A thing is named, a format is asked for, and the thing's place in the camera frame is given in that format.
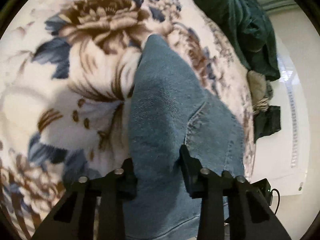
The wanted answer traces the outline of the blue denim jeans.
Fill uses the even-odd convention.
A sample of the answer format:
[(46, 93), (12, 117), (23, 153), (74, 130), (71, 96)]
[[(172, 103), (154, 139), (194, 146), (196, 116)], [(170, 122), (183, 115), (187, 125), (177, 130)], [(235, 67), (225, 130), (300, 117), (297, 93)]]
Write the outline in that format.
[(217, 174), (244, 174), (244, 129), (189, 65), (158, 35), (145, 44), (135, 74), (129, 149), (137, 197), (124, 205), (127, 239), (189, 239), (197, 234), (201, 201), (187, 193), (179, 150)]

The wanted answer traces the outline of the dark green plush blanket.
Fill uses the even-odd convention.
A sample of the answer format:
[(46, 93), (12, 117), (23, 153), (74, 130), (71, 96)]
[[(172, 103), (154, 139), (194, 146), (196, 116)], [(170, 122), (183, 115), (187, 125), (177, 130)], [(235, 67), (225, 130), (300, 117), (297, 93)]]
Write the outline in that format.
[(272, 23), (257, 0), (193, 0), (228, 38), (248, 69), (275, 81), (280, 78)]

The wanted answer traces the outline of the floral bed blanket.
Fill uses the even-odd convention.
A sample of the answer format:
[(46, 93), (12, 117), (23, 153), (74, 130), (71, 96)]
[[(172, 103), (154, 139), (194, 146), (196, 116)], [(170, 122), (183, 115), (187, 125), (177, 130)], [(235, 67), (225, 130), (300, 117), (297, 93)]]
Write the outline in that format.
[(193, 0), (29, 0), (1, 38), (1, 210), (31, 239), (65, 185), (128, 157), (127, 120), (142, 46), (161, 34), (244, 128), (253, 172), (246, 69)]

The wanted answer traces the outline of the grey crumpled garment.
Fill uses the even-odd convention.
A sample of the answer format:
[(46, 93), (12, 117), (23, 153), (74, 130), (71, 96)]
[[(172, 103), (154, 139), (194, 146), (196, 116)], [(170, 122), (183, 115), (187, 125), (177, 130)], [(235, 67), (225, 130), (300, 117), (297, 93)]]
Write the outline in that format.
[(247, 81), (251, 92), (253, 113), (265, 112), (269, 108), (273, 98), (273, 89), (270, 81), (263, 74), (250, 70), (247, 73)]

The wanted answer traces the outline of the folded black garment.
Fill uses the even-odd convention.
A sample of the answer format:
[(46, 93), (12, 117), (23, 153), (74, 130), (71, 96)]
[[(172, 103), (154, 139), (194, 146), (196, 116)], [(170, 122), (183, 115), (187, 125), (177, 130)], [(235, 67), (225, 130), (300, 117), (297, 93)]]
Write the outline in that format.
[(281, 130), (280, 106), (270, 106), (263, 112), (259, 112), (253, 118), (254, 142), (261, 137), (272, 135)]

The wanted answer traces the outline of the white headboard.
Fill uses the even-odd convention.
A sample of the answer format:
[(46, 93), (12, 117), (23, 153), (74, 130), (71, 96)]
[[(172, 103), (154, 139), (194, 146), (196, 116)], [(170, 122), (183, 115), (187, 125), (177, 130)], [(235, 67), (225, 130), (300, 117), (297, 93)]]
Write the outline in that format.
[(276, 37), (281, 77), (271, 83), (272, 106), (280, 107), (281, 130), (256, 143), (251, 181), (266, 178), (281, 196), (303, 193), (308, 175), (310, 125), (308, 108), (295, 64), (285, 44)]

